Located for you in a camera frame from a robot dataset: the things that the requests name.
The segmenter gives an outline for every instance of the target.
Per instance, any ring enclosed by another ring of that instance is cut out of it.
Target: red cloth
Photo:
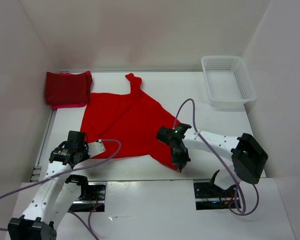
[[[54,106],[87,104],[90,101],[92,76],[90,71],[81,74],[47,72],[45,101]]]
[[[162,126],[172,128],[175,117],[140,89],[140,77],[132,73],[125,77],[130,81],[130,94],[91,94],[81,132],[87,133],[89,142],[99,139],[119,140],[122,147],[115,158],[149,154],[161,164],[176,170],[172,164],[170,147],[156,139]],[[118,148],[116,142],[104,142],[104,145],[106,151],[95,156],[95,159],[108,158]]]

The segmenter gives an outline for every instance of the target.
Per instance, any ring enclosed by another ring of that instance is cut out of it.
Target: white wall
[[[200,70],[239,55],[270,0],[20,0],[57,67]]]
[[[271,0],[243,57],[258,97],[246,106],[252,131],[300,240],[300,0]]]
[[[18,0],[0,0],[0,183],[29,181],[44,134],[51,58]]]

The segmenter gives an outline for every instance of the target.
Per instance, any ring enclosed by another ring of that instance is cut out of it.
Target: purple cable
[[[84,227],[91,233],[91,235],[95,238],[95,240],[99,240],[99,238],[97,237],[97,235],[87,226],[87,224],[85,223],[85,221],[76,213],[74,213],[73,211],[68,211],[69,214],[74,215],[77,219],[79,219],[79,221],[84,225]]]
[[[88,226],[89,226],[89,229],[91,230],[91,232],[94,232],[91,227],[91,215],[97,207],[99,207],[99,204],[97,204],[94,208],[92,208],[92,210],[90,211],[89,216],[88,216]]]
[[[48,182],[48,181],[50,181],[50,180],[52,180],[52,179],[55,179],[55,178],[57,178],[57,177],[59,177],[59,176],[61,176],[61,175],[63,175],[63,174],[73,173],[73,172],[76,172],[76,171],[80,171],[80,170],[85,170],[85,169],[97,167],[97,166],[99,166],[99,165],[101,165],[101,164],[103,164],[103,163],[109,161],[110,159],[112,159],[115,155],[117,155],[117,153],[118,153],[118,152],[120,151],[120,149],[121,149],[121,142],[118,141],[118,140],[116,140],[116,139],[102,139],[101,142],[116,142],[116,143],[119,144],[119,147],[118,147],[118,149],[115,151],[115,153],[112,154],[110,157],[108,157],[106,160],[103,160],[103,161],[98,162],[98,163],[96,163],[96,164],[92,164],[92,165],[88,165],[88,166],[79,167],[79,168],[76,168],[76,169],[69,169],[69,170],[66,170],[66,171],[59,172],[59,173],[57,173],[57,174],[55,174],[55,175],[52,175],[52,176],[49,177],[49,178],[43,179],[43,180],[38,181],[38,182],[36,182],[36,183],[33,183],[33,184],[29,185],[29,186],[24,186],[24,187],[18,188],[18,189],[16,189],[16,190],[10,191],[10,192],[8,192],[8,193],[6,193],[6,194],[3,194],[3,195],[0,196],[0,200],[3,199],[3,198],[5,198],[5,197],[7,197],[7,196],[12,195],[12,194],[15,194],[15,193],[21,192],[21,191],[23,191],[23,190],[26,190],[26,189],[32,188],[32,187],[34,187],[34,186],[37,186],[37,185],[39,185],[39,184],[44,184],[44,183],[46,183],[46,182]],[[7,228],[0,227],[0,231],[8,231],[8,229],[7,229]]]
[[[177,123],[177,119],[178,119],[178,116],[179,116],[179,113],[182,109],[182,107],[188,102],[188,101],[191,101],[192,102],[192,124],[193,124],[193,128],[194,130],[198,133],[198,136],[201,138],[201,140],[208,146],[208,148],[211,150],[211,152],[213,152],[213,154],[219,159],[219,161],[222,163],[222,165],[224,166],[224,168],[228,171],[228,173],[230,174],[231,178],[233,179],[234,183],[235,183],[235,191],[234,191],[234,201],[229,204],[229,209],[232,213],[236,214],[236,215],[239,215],[239,216],[247,216],[247,215],[250,215],[252,214],[258,207],[259,205],[259,192],[258,192],[258,189],[257,187],[253,184],[253,187],[255,189],[255,192],[256,192],[256,204],[254,206],[254,208],[246,213],[246,200],[245,200],[245,197],[244,197],[244,193],[242,192],[242,189],[240,187],[240,183],[237,181],[235,175],[231,172],[230,168],[227,166],[227,164],[225,163],[225,161],[221,158],[221,156],[216,152],[216,150],[207,142],[207,140],[200,134],[200,132],[198,131],[197,129],[197,126],[196,126],[196,104],[195,104],[195,101],[192,99],[192,98],[188,98],[187,100],[185,100],[182,105],[180,106],[176,116],[175,116],[175,119],[174,119],[174,123],[173,123],[173,127],[172,128],[175,128],[176,126],[176,123]],[[238,198],[238,193],[240,194],[241,196],[241,199],[242,199],[242,210],[239,208],[239,205],[238,205],[238,201],[237,201],[237,198]],[[236,210],[239,212],[234,212],[232,209],[231,209],[231,206],[232,204],[235,204],[235,208]]]

